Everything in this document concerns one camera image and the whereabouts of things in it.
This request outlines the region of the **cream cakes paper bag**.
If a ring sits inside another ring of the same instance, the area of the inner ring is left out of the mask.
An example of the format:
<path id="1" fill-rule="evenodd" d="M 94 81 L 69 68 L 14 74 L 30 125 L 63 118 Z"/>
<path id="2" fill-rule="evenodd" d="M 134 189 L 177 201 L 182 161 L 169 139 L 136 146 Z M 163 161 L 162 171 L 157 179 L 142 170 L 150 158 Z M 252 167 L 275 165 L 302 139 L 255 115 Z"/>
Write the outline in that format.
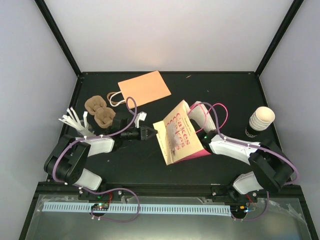
<path id="1" fill-rule="evenodd" d="M 197 133 L 216 130 L 207 107 L 200 101 L 182 100 L 163 120 L 153 124 L 165 164 L 171 165 L 210 155 Z"/>

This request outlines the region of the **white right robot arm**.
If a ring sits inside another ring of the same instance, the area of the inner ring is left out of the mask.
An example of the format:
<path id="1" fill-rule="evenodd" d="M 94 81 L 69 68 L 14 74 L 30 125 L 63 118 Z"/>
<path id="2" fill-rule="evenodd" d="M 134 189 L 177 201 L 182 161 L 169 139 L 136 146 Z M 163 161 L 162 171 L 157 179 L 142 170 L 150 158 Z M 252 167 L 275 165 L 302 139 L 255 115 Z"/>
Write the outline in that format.
<path id="1" fill-rule="evenodd" d="M 240 174 L 227 189 L 228 198 L 240 201 L 250 192 L 266 190 L 278 193 L 296 171 L 295 166 L 271 140 L 250 142 L 219 135 L 216 130 L 199 135 L 211 154 L 223 155 L 249 165 L 252 171 Z"/>

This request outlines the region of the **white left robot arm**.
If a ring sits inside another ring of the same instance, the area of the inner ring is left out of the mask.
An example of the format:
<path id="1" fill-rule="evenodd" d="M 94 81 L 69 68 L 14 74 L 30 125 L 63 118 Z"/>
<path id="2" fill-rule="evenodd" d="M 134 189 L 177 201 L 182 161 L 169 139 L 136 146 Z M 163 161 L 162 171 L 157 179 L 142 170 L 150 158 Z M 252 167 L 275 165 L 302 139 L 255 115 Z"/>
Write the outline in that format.
<path id="1" fill-rule="evenodd" d="M 108 188 L 102 184 L 102 177 L 85 168 L 87 159 L 114 152 L 123 141 L 145 141 L 154 137 L 158 131 L 140 123 L 146 116 L 145 112 L 140 112 L 130 120 L 126 113 L 118 112 L 105 135 L 86 135 L 82 138 L 63 135 L 44 163 L 44 172 L 55 176 L 57 182 L 89 189 L 95 199 L 103 199 Z"/>

